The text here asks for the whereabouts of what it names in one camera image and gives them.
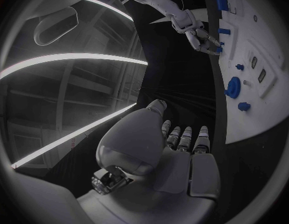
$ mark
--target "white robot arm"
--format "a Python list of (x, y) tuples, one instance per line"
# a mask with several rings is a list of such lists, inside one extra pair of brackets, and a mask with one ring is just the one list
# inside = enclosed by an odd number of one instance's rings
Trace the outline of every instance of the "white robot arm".
[(142, 4), (148, 4), (164, 16), (170, 18), (172, 27), (181, 34), (186, 34), (191, 46), (196, 51), (201, 51), (210, 55), (219, 55), (218, 52), (210, 51), (209, 41), (220, 47), (220, 43), (205, 31), (204, 25), (200, 20), (196, 20), (192, 12), (188, 9), (180, 10), (178, 5), (171, 0), (135, 0)]

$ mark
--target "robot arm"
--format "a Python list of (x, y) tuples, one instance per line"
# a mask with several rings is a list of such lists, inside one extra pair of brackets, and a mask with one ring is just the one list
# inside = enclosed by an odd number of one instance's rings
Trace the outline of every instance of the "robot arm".
[(180, 10), (178, 5), (171, 0), (135, 0), (142, 4), (148, 4), (170, 18), (172, 27), (180, 34), (186, 34), (191, 46), (196, 51), (201, 51), (210, 55), (219, 55), (218, 52), (208, 50), (211, 41), (220, 47), (220, 43), (205, 31), (200, 20), (196, 20), (192, 12), (188, 9)]

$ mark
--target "fluorescent light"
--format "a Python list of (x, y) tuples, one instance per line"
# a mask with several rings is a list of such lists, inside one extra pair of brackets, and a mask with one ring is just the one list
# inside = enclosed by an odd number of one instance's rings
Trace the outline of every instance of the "fluorescent light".
[(115, 113), (112, 113), (109, 116), (106, 116), (106, 117), (104, 117), (104, 118), (102, 118), (102, 119), (100, 119), (100, 120), (98, 120), (96, 122), (93, 122), (93, 123), (81, 128), (81, 129), (79, 129), (79, 130), (77, 130), (77, 131), (75, 131), (75, 132), (73, 132), (71, 134), (68, 134), (68, 135), (64, 136), (63, 138), (60, 138), (57, 141), (55, 141), (55, 142), (53, 142), (53, 143), (51, 143), (51, 144), (39, 149), (38, 151), (35, 151), (34, 153), (26, 156), (25, 158), (15, 162), (14, 164), (11, 165), (11, 167), (12, 168), (20, 167), (21, 165), (29, 162), (30, 160), (38, 157), (39, 155), (42, 155), (43, 153), (51, 150), (52, 148), (55, 148), (58, 145), (61, 145), (62, 143), (64, 143), (64, 142), (66, 142), (66, 141), (68, 141), (68, 140), (70, 140), (70, 139), (72, 139), (72, 138), (74, 138), (74, 137), (76, 137), (76, 136), (88, 131), (89, 129), (91, 129), (93, 127), (96, 127), (97, 125), (99, 125), (99, 124), (101, 124), (101, 123), (103, 123), (103, 122), (105, 122), (105, 121), (107, 121), (107, 120), (109, 120), (109, 119), (111, 119), (111, 118), (113, 118), (113, 117), (125, 112), (126, 110), (130, 109), (131, 107), (133, 107), (135, 105), (136, 105), (136, 103), (134, 103), (133, 105), (130, 105), (130, 106), (128, 106), (128, 107), (126, 107), (126, 108), (124, 108), (122, 110), (119, 110), (119, 111), (117, 111)]
[(128, 16), (127, 14), (123, 13), (122, 11), (120, 11), (120, 10), (118, 10), (118, 9), (116, 9), (116, 8), (114, 8), (114, 7), (106, 4), (106, 3), (103, 3), (103, 2), (98, 1), (98, 0), (85, 0), (85, 1), (91, 1), (91, 2), (94, 2), (94, 3), (96, 3), (96, 4), (102, 5), (102, 6), (104, 6), (104, 7), (107, 7), (107, 8), (109, 8), (109, 9), (113, 10), (113, 11), (118, 12), (120, 15), (125, 16), (126, 18), (130, 19), (131, 21), (133, 21), (132, 17)]
[(49, 61), (59, 61), (59, 60), (68, 60), (68, 59), (103, 59), (103, 60), (113, 60), (113, 61), (126, 61), (126, 62), (132, 62), (132, 63), (138, 63), (147, 65), (147, 62), (135, 60), (131, 58), (121, 57), (121, 56), (111, 56), (111, 55), (103, 55), (103, 54), (92, 54), (92, 53), (65, 53), (65, 54), (54, 54), (54, 55), (47, 55), (47, 56), (40, 56), (35, 57), (26, 61), (21, 61), (17, 64), (14, 64), (5, 70), (0, 72), (0, 80), (22, 68), (49, 62)]

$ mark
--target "control panel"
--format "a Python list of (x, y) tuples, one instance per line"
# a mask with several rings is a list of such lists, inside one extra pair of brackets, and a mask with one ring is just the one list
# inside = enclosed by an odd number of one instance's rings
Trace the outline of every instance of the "control panel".
[(289, 72), (262, 17), (246, 0), (217, 0), (222, 11), (219, 66), (227, 102), (226, 144), (274, 127), (289, 116)]

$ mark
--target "light strip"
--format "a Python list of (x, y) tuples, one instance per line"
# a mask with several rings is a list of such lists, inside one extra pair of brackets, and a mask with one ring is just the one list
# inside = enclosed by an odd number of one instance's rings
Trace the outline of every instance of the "light strip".
[(123, 13), (122, 11), (120, 11), (120, 10), (118, 10), (118, 9), (116, 9), (116, 8), (114, 8), (114, 7), (106, 4), (106, 3), (103, 3), (103, 2), (98, 1), (98, 0), (85, 0), (85, 1), (91, 1), (91, 2), (94, 2), (94, 3), (96, 3), (96, 4), (102, 5), (102, 6), (104, 6), (104, 7), (107, 7), (107, 8), (109, 8), (109, 9), (113, 10), (113, 11), (116, 11), (116, 12), (119, 13), (120, 15), (125, 16), (126, 18), (130, 19), (131, 21), (133, 21), (132, 17), (128, 16), (127, 14)]
[(101, 124), (101, 123), (103, 123), (103, 122), (105, 122), (105, 121), (107, 121), (107, 120), (109, 120), (109, 119), (111, 119), (111, 118), (113, 118), (113, 117), (115, 117), (115, 116), (127, 111), (128, 109), (130, 109), (131, 107), (133, 107), (135, 105), (136, 105), (136, 103), (134, 103), (133, 105), (130, 105), (130, 106), (128, 106), (128, 107), (126, 107), (126, 108), (124, 108), (122, 110), (119, 110), (119, 111), (117, 111), (115, 113), (112, 113), (109, 116), (106, 116), (106, 117), (104, 117), (104, 118), (102, 118), (102, 119), (100, 119), (100, 120), (98, 120), (96, 122), (93, 122), (93, 123), (81, 128), (81, 129), (79, 129), (79, 130), (77, 130), (77, 131), (75, 131), (75, 132), (73, 132), (71, 134), (68, 134), (68, 135), (58, 139), (57, 141), (55, 141), (55, 142), (53, 142), (53, 143), (51, 143), (51, 144), (49, 144), (49, 145), (37, 150), (37, 151), (35, 151), (34, 153), (26, 156), (25, 158), (15, 162), (14, 164), (11, 165), (11, 167), (12, 168), (20, 167), (21, 165), (29, 162), (30, 160), (38, 157), (39, 155), (42, 155), (43, 153), (51, 150), (52, 148), (55, 148), (58, 145), (61, 145), (62, 143), (64, 143), (64, 142), (66, 142), (66, 141), (68, 141), (68, 140), (70, 140), (70, 139), (72, 139), (72, 138), (74, 138), (74, 137), (76, 137), (76, 136), (88, 131), (89, 129), (91, 129), (93, 127), (96, 127), (97, 125), (99, 125), (99, 124)]
[(103, 55), (103, 54), (91, 54), (91, 53), (65, 53), (65, 54), (54, 54), (54, 55), (47, 55), (47, 56), (40, 56), (35, 57), (26, 61), (21, 61), (17, 64), (14, 64), (5, 70), (0, 72), (0, 80), (22, 68), (49, 62), (49, 61), (59, 61), (59, 60), (68, 60), (68, 59), (103, 59), (103, 60), (114, 60), (114, 61), (126, 61), (126, 62), (132, 62), (132, 63), (138, 63), (147, 65), (147, 62), (135, 60), (131, 58), (121, 57), (121, 56), (111, 56), (111, 55)]

